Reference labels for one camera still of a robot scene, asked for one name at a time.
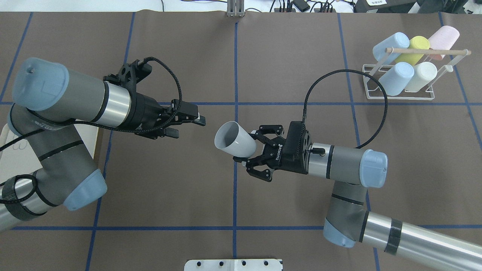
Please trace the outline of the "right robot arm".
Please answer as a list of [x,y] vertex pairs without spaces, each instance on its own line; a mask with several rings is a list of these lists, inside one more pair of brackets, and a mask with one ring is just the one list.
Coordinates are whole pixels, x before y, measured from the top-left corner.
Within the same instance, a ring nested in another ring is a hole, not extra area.
[[[369,149],[388,156],[387,180],[369,189],[374,213],[481,244],[481,149],[470,125],[442,122],[419,131],[386,125]],[[372,249],[342,248],[322,234],[333,182],[277,171],[268,183],[236,174],[236,255],[278,257],[286,270],[428,271]]]

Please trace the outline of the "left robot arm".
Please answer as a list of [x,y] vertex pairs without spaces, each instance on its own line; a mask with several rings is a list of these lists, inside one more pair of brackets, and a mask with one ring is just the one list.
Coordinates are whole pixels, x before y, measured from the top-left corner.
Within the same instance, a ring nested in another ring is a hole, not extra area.
[[[168,107],[136,90],[164,67],[178,91]],[[98,79],[36,57],[28,58],[14,81],[8,127],[15,141],[27,140],[41,168],[1,184],[1,231],[31,221],[59,205],[74,211],[107,192],[107,184],[75,125],[133,133],[148,139],[178,138],[173,125],[205,126],[198,107],[183,100],[176,75],[162,61],[146,57],[124,63],[117,74]]]

